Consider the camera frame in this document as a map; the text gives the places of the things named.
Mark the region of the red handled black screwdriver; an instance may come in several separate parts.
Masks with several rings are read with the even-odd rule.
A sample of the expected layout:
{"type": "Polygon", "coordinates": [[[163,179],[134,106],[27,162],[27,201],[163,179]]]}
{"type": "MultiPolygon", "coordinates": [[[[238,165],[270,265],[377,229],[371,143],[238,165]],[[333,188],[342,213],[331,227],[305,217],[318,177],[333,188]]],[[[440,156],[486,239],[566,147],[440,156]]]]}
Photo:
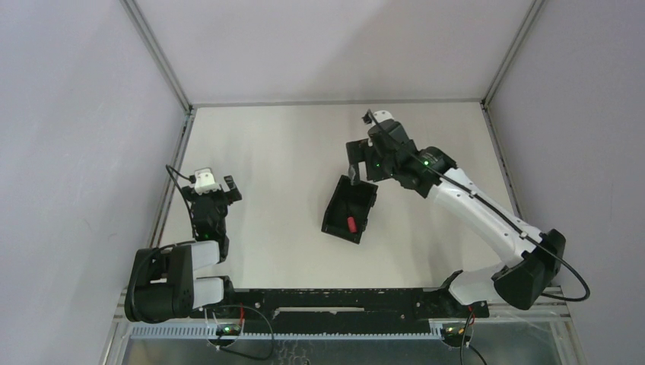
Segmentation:
{"type": "Polygon", "coordinates": [[[351,206],[347,201],[344,201],[343,204],[345,209],[345,217],[346,217],[348,232],[351,234],[356,234],[358,232],[358,229],[357,229],[354,213],[351,210],[351,206]]]}

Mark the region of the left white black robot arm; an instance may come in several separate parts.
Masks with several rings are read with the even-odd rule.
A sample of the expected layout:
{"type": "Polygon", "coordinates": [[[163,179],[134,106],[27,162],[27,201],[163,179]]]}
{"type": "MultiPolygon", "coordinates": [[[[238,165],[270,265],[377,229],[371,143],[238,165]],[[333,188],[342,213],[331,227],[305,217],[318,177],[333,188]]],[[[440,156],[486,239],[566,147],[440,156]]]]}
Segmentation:
{"type": "Polygon", "coordinates": [[[228,276],[200,278],[201,268],[223,263],[229,251],[226,216],[228,208],[242,195],[232,176],[225,176],[228,189],[216,182],[205,184],[197,178],[182,189],[189,204],[193,240],[135,254],[124,311],[130,322],[157,324],[188,317],[208,306],[220,317],[232,315],[237,295],[228,276]]]}

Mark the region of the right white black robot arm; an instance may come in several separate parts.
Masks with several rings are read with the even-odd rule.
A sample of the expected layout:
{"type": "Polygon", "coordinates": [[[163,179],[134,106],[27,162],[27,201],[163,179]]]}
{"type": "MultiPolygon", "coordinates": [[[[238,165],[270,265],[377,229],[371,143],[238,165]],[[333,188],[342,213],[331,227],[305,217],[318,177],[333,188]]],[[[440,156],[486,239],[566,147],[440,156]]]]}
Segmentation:
{"type": "Polygon", "coordinates": [[[460,316],[470,305],[503,300],[521,310],[530,309],[559,272],[566,240],[552,229],[547,233],[511,215],[488,200],[439,148],[417,148],[400,122],[375,122],[365,139],[345,145],[351,184],[361,181],[360,163],[367,180],[394,179],[404,189],[445,208],[481,237],[500,259],[475,271],[453,272],[430,292],[448,316],[460,316]]]}

